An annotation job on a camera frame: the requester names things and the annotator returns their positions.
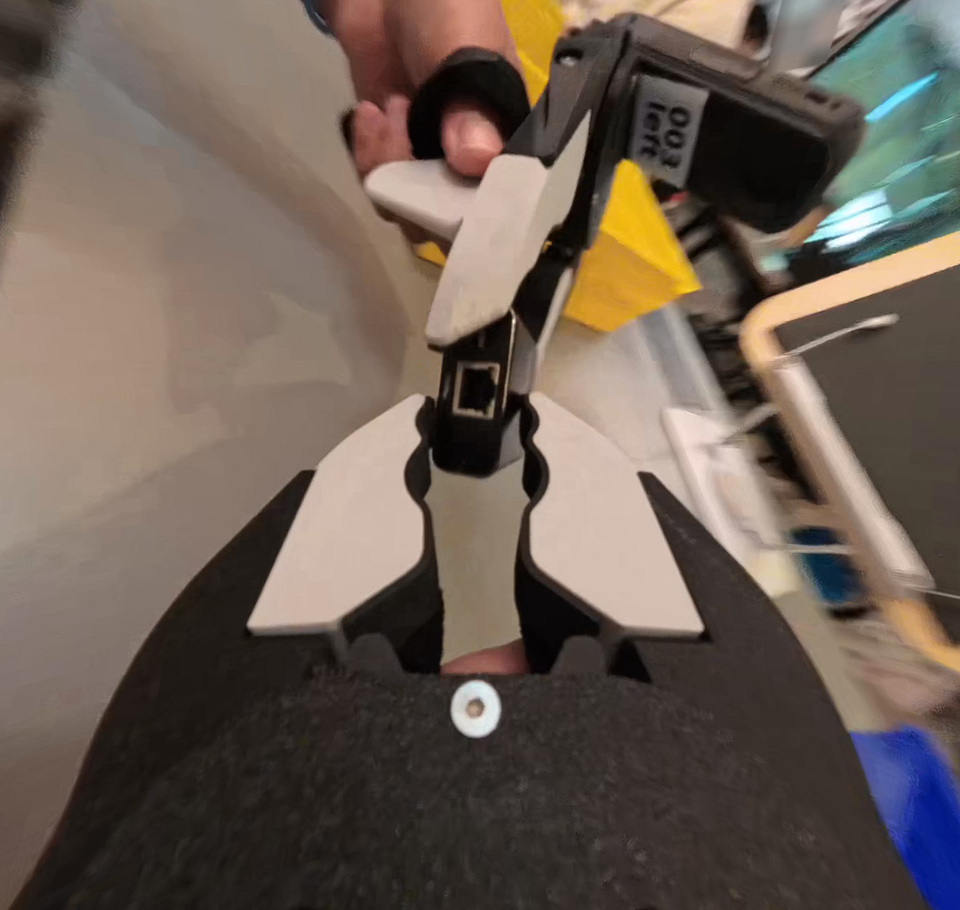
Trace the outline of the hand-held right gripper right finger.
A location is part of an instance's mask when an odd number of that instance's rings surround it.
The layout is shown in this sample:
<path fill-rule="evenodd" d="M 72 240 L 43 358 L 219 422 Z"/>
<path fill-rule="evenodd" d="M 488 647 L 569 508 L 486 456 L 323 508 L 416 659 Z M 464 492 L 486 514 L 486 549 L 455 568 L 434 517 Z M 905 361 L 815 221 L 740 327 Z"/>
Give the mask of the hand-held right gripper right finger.
<path fill-rule="evenodd" d="M 601 673 L 642 677 L 635 641 L 701 640 L 704 620 L 632 459 L 542 392 L 520 431 L 515 605 L 530 670 L 555 672 L 584 639 Z"/>

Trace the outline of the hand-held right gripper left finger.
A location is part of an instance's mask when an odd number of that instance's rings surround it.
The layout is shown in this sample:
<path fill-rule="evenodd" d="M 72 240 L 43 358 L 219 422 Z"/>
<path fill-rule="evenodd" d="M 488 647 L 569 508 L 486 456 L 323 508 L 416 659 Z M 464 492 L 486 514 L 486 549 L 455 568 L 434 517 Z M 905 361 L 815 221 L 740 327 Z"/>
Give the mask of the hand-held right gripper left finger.
<path fill-rule="evenodd" d="M 443 593 L 426 503 L 434 417 L 434 400 L 414 393 L 321 459 L 247 619 L 251 635 L 321 636 L 342 660 L 379 636 L 406 671 L 439 671 Z"/>

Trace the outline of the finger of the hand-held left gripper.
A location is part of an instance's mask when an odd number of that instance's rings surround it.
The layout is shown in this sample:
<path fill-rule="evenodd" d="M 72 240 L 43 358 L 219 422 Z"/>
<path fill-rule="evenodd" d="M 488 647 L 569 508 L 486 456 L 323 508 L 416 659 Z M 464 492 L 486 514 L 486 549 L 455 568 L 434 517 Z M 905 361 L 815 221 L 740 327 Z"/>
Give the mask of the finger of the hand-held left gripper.
<path fill-rule="evenodd" d="M 445 349 L 500 320 L 568 217 L 590 138 L 586 112 L 552 165 L 503 153 L 487 167 L 451 245 L 425 340 Z"/>
<path fill-rule="evenodd" d="M 535 388 L 546 349 L 567 304 L 576 270 L 566 264 L 535 264 L 514 298 L 514 393 Z"/>

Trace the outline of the yellow plastic bin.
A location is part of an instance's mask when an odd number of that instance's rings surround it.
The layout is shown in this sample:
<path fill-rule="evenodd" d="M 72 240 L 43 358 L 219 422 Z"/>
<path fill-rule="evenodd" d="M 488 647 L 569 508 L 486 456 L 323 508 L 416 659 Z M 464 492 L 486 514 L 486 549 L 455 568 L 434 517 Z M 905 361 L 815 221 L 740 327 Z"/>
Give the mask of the yellow plastic bin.
<path fill-rule="evenodd" d="M 500 0 L 534 103 L 546 87 L 554 47 L 573 0 Z M 618 164 L 598 235 L 582 256 L 563 315 L 598 332 L 612 332 L 699 288 L 641 169 Z"/>

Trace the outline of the black ethernet port adapter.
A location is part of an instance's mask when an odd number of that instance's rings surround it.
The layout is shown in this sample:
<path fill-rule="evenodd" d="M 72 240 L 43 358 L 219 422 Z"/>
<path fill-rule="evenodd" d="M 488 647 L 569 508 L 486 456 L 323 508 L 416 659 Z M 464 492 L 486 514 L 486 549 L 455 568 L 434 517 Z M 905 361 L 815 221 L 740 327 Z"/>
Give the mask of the black ethernet port adapter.
<path fill-rule="evenodd" d="M 431 451 L 447 473 L 491 476 L 508 464 L 522 326 L 509 310 L 440 352 Z"/>

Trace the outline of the blue plastic bin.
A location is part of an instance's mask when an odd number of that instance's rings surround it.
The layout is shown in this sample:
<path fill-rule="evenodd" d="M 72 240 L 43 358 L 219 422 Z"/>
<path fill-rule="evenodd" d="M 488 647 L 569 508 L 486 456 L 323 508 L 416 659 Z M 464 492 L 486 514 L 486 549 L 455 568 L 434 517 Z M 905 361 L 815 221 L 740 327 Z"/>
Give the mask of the blue plastic bin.
<path fill-rule="evenodd" d="M 853 731 L 870 794 L 902 862 L 930 908 L 959 907 L 958 782 L 924 730 Z"/>

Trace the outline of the person's left hand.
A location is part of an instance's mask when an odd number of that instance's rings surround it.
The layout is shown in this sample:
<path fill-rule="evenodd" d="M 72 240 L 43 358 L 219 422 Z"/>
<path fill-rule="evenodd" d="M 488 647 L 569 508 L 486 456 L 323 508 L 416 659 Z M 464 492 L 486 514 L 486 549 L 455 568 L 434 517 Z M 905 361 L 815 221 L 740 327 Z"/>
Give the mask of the person's left hand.
<path fill-rule="evenodd" d="M 411 160 L 412 98 L 438 66 L 467 47 L 498 53 L 521 69 L 500 0 L 318 0 L 342 47 L 357 104 L 352 153 L 365 179 Z"/>

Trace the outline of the computer monitor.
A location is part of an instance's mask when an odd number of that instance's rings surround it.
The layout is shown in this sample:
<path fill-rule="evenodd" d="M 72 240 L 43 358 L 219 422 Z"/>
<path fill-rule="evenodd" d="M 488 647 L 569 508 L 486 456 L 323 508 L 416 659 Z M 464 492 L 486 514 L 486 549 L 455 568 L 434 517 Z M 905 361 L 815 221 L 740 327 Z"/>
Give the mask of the computer monitor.
<path fill-rule="evenodd" d="M 788 251 L 832 272 L 958 232 L 959 0 L 902 0 L 814 76 L 866 111 L 825 216 Z"/>

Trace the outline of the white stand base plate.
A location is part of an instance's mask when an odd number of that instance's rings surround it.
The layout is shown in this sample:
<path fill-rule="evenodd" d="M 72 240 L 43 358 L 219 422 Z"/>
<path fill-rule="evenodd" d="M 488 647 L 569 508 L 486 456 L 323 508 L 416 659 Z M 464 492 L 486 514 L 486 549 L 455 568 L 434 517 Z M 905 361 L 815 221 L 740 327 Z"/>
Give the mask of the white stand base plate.
<path fill-rule="evenodd" d="M 781 547 L 759 472 L 724 423 L 702 412 L 665 408 L 661 422 L 696 514 L 742 566 Z"/>

